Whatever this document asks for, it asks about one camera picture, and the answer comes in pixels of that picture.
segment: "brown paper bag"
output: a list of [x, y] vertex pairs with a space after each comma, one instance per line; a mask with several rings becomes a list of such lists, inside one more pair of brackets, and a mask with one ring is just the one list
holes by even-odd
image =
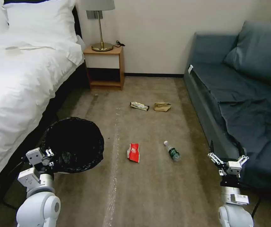
[[171, 104], [168, 102], [156, 102], [153, 109], [155, 111], [167, 112], [171, 108]]

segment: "plastic bottle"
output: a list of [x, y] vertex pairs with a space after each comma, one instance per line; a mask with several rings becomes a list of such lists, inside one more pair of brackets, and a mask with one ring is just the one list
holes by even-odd
[[165, 142], [164, 142], [164, 145], [166, 146], [166, 149], [167, 149], [168, 153], [170, 154], [170, 157], [171, 157], [174, 161], [179, 161], [179, 160], [181, 160], [181, 155], [180, 155], [180, 153], [178, 153], [174, 147], [170, 146], [170, 145], [168, 144], [168, 141], [165, 141]]

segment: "silver wrapper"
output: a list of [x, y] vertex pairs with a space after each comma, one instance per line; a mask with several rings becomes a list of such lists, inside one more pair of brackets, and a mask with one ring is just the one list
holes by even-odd
[[146, 105], [139, 103], [139, 102], [131, 102], [130, 106], [133, 108], [141, 109], [141, 110], [145, 110], [145, 111], [148, 111], [148, 109], [149, 109], [149, 106], [146, 106]]

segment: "white duvet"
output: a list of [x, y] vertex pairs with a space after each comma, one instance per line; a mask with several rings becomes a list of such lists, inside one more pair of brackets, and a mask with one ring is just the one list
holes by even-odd
[[82, 60], [72, 42], [0, 34], [0, 172]]

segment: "black trash bag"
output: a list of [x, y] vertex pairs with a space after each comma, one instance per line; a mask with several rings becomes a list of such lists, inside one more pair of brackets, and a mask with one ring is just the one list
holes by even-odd
[[51, 149], [53, 172], [78, 173], [103, 160], [104, 138], [88, 120], [69, 117], [52, 124], [44, 133], [41, 150]]

